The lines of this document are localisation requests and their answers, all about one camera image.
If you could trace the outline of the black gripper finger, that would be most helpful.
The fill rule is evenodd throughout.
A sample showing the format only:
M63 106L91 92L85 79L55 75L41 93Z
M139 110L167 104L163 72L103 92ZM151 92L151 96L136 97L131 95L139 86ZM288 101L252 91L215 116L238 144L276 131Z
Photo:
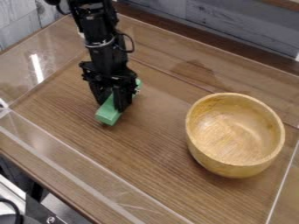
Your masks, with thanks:
M113 86L113 104L119 113L123 113L132 104L136 89L133 85Z
M111 86L103 86L97 82L91 82L88 85L95 100L97 104L101 105L112 94Z

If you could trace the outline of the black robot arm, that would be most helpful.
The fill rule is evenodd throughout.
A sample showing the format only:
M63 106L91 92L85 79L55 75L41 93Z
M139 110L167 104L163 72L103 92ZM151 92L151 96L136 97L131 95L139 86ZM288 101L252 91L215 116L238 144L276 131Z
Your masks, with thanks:
M123 112L136 93L136 73L128 68L132 38L117 29L112 0L67 0L69 14L84 37L89 61L81 61L83 80L99 105L113 96L112 108Z

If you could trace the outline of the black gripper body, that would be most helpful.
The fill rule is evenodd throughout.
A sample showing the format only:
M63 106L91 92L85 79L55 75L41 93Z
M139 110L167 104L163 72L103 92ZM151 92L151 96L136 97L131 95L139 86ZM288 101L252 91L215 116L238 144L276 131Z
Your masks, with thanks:
M132 85L136 73L128 68L127 50L124 43L87 44L89 61L81 61L83 80L87 83L97 82L103 86Z

